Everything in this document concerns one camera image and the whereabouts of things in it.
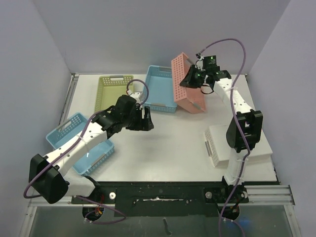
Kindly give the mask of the white plastic basket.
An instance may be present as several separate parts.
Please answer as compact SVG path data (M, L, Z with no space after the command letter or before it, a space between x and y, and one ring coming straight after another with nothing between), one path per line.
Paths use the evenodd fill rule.
M206 150L214 167L228 166L231 148L226 140L227 129L228 125L212 125L204 132ZM248 161L250 164L264 162L272 154L270 144L261 130L260 141L251 151Z

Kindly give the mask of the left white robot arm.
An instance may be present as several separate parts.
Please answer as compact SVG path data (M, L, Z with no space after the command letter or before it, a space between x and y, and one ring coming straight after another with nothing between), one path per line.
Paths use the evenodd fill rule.
M29 184L39 197L48 203L58 202L64 196L83 196L88 202L99 200L101 191L91 178L67 176L72 166L98 144L125 128L132 131L150 131L154 128L150 107L141 106L128 95L118 98L115 105L94 113L81 132L60 148L32 157Z

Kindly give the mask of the green plastic basket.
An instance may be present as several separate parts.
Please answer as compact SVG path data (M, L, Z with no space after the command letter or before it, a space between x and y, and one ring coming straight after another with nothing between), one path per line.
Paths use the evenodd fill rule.
M102 111L115 105L120 96L126 95L126 86L132 79L132 75L99 77L94 111Z

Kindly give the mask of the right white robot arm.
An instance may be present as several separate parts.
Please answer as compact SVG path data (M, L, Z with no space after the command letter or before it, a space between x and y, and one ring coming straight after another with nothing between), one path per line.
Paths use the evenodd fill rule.
M263 123L261 111L254 110L235 87L236 79L217 65L216 56L197 55L180 86L192 89L209 87L232 111L233 118L226 132L226 141L231 148L228 168L224 174L228 184L220 189L220 197L230 202L237 197L233 185L243 183L244 169L251 151L260 141Z

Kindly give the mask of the blue basket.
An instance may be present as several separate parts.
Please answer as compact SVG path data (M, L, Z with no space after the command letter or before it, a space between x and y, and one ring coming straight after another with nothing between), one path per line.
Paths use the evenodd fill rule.
M150 65L145 84L149 89L149 96L144 106L151 111L175 113L177 104L174 102L172 72L169 67Z
M63 124L49 132L46 140L54 149L57 149L80 134L86 122L87 118L83 114L75 113ZM79 175L90 176L114 151L115 145L111 140L101 142L80 158L73 165L73 169Z

